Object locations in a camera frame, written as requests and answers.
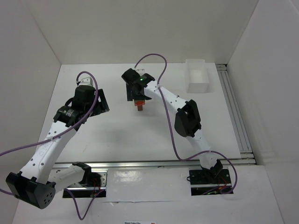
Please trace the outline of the red wood block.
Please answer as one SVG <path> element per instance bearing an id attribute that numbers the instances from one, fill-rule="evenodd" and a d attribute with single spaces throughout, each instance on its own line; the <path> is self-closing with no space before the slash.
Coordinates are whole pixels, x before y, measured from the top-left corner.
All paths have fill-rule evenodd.
<path id="1" fill-rule="evenodd" d="M 137 100 L 134 101 L 135 106 L 142 106 L 145 105 L 145 100 Z"/>

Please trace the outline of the white perforated plastic bin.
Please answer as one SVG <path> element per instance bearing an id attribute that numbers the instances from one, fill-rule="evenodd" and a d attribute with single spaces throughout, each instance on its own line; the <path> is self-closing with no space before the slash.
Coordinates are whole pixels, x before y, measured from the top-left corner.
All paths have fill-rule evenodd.
<path id="1" fill-rule="evenodd" d="M 206 93 L 209 78 L 205 60 L 186 59 L 184 78 L 187 93 Z"/>

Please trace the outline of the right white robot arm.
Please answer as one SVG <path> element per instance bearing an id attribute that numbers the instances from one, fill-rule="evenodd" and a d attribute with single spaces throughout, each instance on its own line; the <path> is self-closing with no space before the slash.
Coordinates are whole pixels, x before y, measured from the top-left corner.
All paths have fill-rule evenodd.
<path id="1" fill-rule="evenodd" d="M 138 73 L 134 69 L 125 71 L 121 78 L 126 83 L 127 94 L 144 100 L 155 100 L 161 103 L 166 112 L 172 146 L 175 156 L 180 161 L 189 161 L 199 158 L 200 165 L 207 178 L 215 179 L 223 169 L 223 165 L 211 151 L 206 141 L 201 125 L 201 118 L 197 103 L 194 100 L 185 100 L 162 87 L 158 81 L 148 73 Z M 174 142 L 173 131 L 184 137 L 197 153 L 188 158 L 181 158 Z"/>

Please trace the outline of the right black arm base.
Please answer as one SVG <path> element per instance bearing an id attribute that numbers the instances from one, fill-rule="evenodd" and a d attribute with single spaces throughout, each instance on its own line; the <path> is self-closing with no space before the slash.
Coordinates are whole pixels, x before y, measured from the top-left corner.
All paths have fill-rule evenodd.
<path id="1" fill-rule="evenodd" d="M 219 195 L 232 189 L 232 182 L 228 169 L 223 169 L 215 178 L 208 177 L 202 169 L 189 170 L 186 180 L 191 185 L 191 195 Z"/>

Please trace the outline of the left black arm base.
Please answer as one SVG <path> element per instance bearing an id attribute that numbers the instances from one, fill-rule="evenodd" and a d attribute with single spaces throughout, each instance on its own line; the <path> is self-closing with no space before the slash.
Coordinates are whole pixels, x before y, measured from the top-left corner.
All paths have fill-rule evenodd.
<path id="1" fill-rule="evenodd" d="M 74 195 L 75 198 L 93 198 L 98 194 L 97 198 L 106 197 L 107 175 L 108 171 L 104 169 L 93 169 L 94 175 L 86 186 L 79 183 L 70 185 L 67 189 Z"/>

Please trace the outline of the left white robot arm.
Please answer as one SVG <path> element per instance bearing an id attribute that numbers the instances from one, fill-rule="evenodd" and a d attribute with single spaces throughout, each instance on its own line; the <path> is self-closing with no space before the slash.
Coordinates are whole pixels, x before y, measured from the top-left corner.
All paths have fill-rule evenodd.
<path id="1" fill-rule="evenodd" d="M 75 89 L 74 97 L 58 109 L 46 143 L 39 146 L 30 161 L 16 174 L 9 173 L 6 183 L 13 196 L 39 209 L 46 208 L 54 195 L 78 183 L 83 187 L 99 188 L 101 175 L 82 162 L 74 162 L 67 169 L 51 174 L 51 170 L 67 143 L 77 133 L 80 119 L 108 112 L 109 107 L 102 89 L 89 85 Z"/>

